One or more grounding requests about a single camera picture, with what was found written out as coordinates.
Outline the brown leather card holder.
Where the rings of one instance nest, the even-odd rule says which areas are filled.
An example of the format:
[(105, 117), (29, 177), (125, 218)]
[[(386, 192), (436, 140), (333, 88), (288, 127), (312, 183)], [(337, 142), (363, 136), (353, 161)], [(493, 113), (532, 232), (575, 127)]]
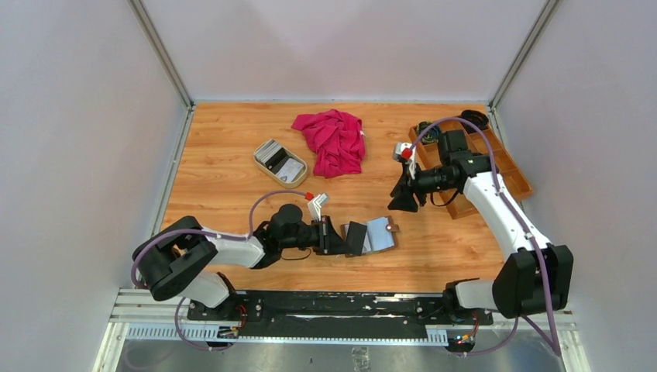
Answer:
[[(371, 219), (359, 223), (364, 224), (367, 227), (366, 241), (361, 256), (382, 253), (383, 251), (391, 250), (398, 245), (397, 234), (400, 232), (400, 227), (398, 224), (394, 223), (390, 216), (379, 217), (377, 219)], [(348, 224), (342, 226), (344, 238), (346, 238), (347, 226)]]

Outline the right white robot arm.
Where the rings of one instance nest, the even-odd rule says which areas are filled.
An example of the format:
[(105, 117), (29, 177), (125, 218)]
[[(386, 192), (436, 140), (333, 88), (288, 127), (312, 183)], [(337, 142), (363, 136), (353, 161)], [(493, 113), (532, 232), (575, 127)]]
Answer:
[(393, 158), (402, 174), (388, 208), (417, 212), (429, 194), (456, 191), (482, 216), (505, 262), (492, 281), (466, 279), (446, 285), (442, 312), (462, 323), (474, 309), (494, 310), (505, 318), (546, 313), (566, 307), (574, 258), (566, 245), (553, 244), (519, 209), (490, 156), (468, 147), (462, 130), (439, 136), (441, 164), (423, 170), (411, 143), (398, 143)]

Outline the black credit card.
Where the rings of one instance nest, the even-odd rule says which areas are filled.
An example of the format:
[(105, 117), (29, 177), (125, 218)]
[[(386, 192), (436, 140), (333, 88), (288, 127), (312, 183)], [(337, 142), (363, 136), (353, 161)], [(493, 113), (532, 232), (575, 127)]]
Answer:
[(365, 245), (367, 236), (367, 227), (358, 222), (350, 222), (346, 230), (346, 244), (348, 246), (348, 256), (361, 256), (363, 254), (363, 246)]

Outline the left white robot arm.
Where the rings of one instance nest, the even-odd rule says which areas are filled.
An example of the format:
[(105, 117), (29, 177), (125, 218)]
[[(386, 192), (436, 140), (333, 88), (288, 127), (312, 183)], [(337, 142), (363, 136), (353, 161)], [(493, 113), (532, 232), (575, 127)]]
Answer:
[(356, 255), (362, 242), (359, 230), (341, 237), (327, 215), (304, 222), (301, 209), (292, 204), (281, 206), (251, 236), (217, 232), (186, 216), (135, 249), (131, 279), (156, 301), (186, 297), (203, 304), (217, 319), (227, 320), (236, 313), (237, 299), (229, 282), (206, 267), (223, 264), (259, 270), (281, 260), (285, 249)]

